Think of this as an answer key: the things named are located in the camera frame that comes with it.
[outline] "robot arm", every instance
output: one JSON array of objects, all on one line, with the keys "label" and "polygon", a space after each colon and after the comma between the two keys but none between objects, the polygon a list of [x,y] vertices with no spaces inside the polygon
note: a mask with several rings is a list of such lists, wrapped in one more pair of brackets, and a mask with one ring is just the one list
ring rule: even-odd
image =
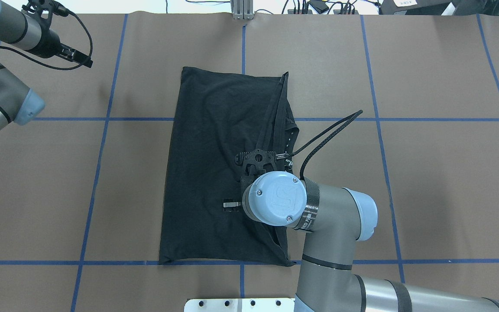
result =
[{"label": "robot arm", "polygon": [[[24,13],[0,1],[1,41],[44,59],[56,55],[78,63],[70,68],[48,66],[53,69],[75,69],[82,65],[91,67],[91,51],[89,55],[84,55],[62,44],[57,33],[49,29],[53,14],[77,17],[74,13],[58,2],[43,0],[30,0],[23,9]],[[43,12],[48,13],[47,18],[42,17]],[[20,125],[28,123],[44,107],[43,99],[0,63],[0,131],[13,121]]]},{"label": "robot arm", "polygon": [[378,219],[366,194],[273,171],[248,186],[242,204],[254,221],[308,232],[295,312],[499,312],[499,300],[353,275],[355,243]]}]

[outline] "folded black cloth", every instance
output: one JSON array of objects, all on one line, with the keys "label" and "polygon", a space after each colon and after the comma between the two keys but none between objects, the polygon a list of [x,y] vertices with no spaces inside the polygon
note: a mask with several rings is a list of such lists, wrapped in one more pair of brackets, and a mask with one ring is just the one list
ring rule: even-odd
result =
[{"label": "folded black cloth", "polygon": [[[168,155],[159,261],[259,261],[289,267],[286,227],[252,221],[241,202],[236,154],[292,152],[297,138],[286,97],[288,73],[252,77],[184,67]],[[280,160],[277,170],[285,168]]]}]

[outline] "white bracket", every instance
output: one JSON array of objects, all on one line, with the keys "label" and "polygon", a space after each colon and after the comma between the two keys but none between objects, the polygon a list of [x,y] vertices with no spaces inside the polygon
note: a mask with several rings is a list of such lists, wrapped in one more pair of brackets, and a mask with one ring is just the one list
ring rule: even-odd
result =
[{"label": "white bracket", "polygon": [[293,312],[291,298],[192,299],[184,312]]},{"label": "white bracket", "polygon": [[230,8],[235,20],[253,19],[253,0],[230,0]]}]

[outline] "white metal plate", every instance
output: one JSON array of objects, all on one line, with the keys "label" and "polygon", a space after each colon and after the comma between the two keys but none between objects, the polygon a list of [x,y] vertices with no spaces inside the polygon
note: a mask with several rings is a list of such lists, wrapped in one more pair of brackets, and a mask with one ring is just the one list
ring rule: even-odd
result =
[{"label": "white metal plate", "polygon": [[192,299],[184,312],[293,312],[291,298]]}]

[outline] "white label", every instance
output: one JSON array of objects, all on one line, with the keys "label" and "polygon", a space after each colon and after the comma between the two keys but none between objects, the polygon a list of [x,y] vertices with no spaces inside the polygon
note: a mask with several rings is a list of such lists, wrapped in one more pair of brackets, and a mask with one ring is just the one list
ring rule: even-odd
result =
[{"label": "white label", "polygon": [[416,0],[394,0],[394,3],[398,7],[409,7],[409,6],[416,6],[417,1]]}]

